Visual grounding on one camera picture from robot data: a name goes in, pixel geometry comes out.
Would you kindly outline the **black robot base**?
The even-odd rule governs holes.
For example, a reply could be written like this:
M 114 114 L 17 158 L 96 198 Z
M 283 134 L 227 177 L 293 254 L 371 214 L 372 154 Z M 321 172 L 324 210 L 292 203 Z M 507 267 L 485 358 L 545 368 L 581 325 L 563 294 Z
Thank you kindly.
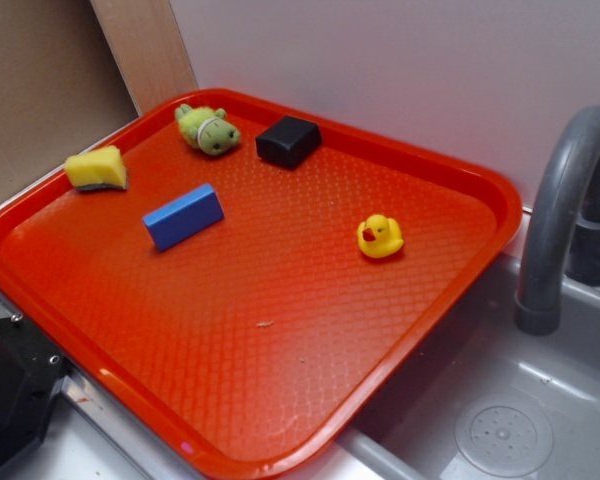
M 31 319 L 0 318 L 0 476 L 43 444 L 66 371 L 61 349 Z

